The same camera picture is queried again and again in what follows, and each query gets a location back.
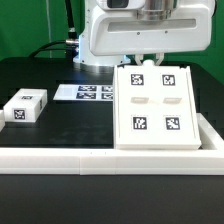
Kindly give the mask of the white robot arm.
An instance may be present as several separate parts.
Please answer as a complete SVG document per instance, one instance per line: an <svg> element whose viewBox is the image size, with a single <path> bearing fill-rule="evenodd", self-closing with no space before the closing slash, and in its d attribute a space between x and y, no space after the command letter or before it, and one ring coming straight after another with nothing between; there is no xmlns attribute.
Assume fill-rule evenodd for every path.
<svg viewBox="0 0 224 224"><path fill-rule="evenodd" d="M84 0L76 67L93 72L155 54L205 50L217 0Z"/></svg>

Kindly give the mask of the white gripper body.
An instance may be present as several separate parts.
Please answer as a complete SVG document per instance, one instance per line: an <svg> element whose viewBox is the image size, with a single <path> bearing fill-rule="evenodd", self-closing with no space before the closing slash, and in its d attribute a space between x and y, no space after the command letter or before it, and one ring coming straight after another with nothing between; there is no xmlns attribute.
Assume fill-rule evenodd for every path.
<svg viewBox="0 0 224 224"><path fill-rule="evenodd" d="M203 51L213 14L214 0L96 0L89 48L97 56Z"/></svg>

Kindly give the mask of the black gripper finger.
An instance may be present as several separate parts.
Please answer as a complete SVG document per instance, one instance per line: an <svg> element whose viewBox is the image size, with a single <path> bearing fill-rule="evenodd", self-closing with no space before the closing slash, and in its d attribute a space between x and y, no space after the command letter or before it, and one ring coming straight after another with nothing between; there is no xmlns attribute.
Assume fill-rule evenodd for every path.
<svg viewBox="0 0 224 224"><path fill-rule="evenodd" d="M134 60L135 60L135 63L138 65L138 66L142 66L143 65L143 55L142 54L136 54L134 56Z"/></svg>
<svg viewBox="0 0 224 224"><path fill-rule="evenodd" d="M163 62L163 60L164 60L164 53L157 53L155 65L159 66Z"/></svg>

